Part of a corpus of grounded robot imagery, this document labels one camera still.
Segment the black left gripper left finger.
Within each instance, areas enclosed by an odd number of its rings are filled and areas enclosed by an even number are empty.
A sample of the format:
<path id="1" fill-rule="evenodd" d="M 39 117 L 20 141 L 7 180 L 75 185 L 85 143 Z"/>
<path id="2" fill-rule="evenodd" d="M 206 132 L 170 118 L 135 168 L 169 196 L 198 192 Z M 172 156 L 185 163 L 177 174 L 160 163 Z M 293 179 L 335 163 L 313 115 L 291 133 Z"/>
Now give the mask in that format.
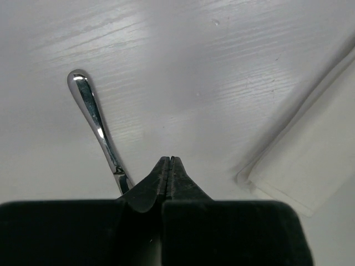
<path id="1" fill-rule="evenodd" d="M 160 265 L 161 206 L 169 168 L 170 158 L 160 158 L 152 171 L 121 197 L 125 208 L 116 235 L 119 265 Z"/>

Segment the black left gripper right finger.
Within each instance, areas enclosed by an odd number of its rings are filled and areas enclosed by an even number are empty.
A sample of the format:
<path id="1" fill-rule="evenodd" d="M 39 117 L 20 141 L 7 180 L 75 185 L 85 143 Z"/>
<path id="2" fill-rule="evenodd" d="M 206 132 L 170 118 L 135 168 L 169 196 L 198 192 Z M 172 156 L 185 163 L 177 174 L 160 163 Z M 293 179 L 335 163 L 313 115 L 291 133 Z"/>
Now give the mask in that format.
<path id="1" fill-rule="evenodd" d="M 186 173 L 181 158 L 172 156 L 166 183 L 166 200 L 211 200 Z"/>

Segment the silver table knife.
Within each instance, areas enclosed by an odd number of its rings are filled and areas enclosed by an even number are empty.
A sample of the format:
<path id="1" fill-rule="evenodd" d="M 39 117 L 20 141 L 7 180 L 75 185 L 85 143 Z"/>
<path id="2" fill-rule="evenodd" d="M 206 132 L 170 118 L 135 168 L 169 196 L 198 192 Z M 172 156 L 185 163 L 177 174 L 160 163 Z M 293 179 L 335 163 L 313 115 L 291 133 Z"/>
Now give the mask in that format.
<path id="1" fill-rule="evenodd" d="M 78 108 L 102 148 L 121 194 L 127 193 L 134 184 L 116 151 L 100 106 L 99 97 L 89 74 L 81 69 L 73 70 L 67 76 L 67 84 Z"/>

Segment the white cloth napkin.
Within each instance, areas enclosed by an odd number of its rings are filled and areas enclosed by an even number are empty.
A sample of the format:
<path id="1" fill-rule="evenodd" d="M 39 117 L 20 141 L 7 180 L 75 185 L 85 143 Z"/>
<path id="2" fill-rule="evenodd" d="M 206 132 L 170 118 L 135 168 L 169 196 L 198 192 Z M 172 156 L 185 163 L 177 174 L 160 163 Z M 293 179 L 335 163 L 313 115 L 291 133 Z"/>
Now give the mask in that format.
<path id="1" fill-rule="evenodd" d="M 354 176 L 354 43 L 278 135 L 236 176 L 263 200 L 312 216 Z"/>

